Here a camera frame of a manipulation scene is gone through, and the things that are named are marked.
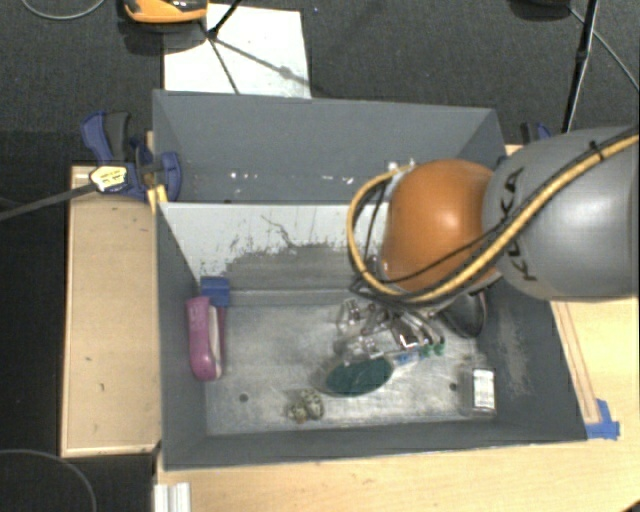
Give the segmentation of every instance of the white label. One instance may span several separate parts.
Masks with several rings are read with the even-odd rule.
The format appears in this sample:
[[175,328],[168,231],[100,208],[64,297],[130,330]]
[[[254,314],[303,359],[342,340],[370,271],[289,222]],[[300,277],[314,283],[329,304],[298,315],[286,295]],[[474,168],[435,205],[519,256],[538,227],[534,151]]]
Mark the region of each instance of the white label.
[[495,409],[495,390],[491,370],[473,370],[473,407]]

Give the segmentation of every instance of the green object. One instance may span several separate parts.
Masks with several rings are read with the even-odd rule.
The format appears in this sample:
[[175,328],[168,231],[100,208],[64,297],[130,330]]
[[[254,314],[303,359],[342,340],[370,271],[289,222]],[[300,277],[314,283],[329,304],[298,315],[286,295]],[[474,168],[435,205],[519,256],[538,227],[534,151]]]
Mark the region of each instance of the green object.
[[385,358],[338,364],[327,376],[329,391],[344,396],[359,396],[374,391],[391,377],[393,366]]

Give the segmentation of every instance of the wooden board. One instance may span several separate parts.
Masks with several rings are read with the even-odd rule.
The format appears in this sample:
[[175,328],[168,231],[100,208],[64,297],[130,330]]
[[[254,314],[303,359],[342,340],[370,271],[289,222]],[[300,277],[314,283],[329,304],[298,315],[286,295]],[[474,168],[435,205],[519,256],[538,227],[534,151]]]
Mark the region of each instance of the wooden board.
[[[74,168],[72,186],[89,170]],[[141,202],[71,202],[63,457],[148,452],[160,439],[153,230]]]

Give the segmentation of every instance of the white paper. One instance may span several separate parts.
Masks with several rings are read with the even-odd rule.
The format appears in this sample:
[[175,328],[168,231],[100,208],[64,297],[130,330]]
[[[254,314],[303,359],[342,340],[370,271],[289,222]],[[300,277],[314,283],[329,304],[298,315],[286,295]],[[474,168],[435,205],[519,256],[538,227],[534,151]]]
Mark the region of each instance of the white paper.
[[[209,4],[207,28],[228,8]],[[165,89],[311,98],[299,12],[238,7],[214,44],[167,53]]]

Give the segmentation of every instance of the blue tape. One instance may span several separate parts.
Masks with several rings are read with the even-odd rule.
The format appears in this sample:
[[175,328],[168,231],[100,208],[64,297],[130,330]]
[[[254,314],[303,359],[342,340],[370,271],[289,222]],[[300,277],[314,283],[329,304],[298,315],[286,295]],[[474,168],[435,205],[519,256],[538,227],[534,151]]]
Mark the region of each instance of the blue tape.
[[589,439],[611,439],[616,441],[620,436],[620,422],[611,420],[611,413],[609,412],[607,402],[596,398],[596,403],[598,409],[600,409],[602,421],[592,425],[585,425],[587,437]]
[[226,277],[200,278],[200,293],[209,297],[209,303],[214,307],[229,307],[229,280]]

